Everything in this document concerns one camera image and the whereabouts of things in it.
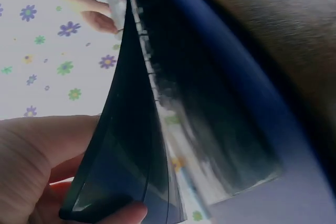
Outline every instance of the plastic cover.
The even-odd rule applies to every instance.
[[[143,224],[178,223],[191,189],[211,218],[209,205],[280,171],[179,10],[170,0],[127,0],[111,89],[60,216],[95,223],[141,200]]]

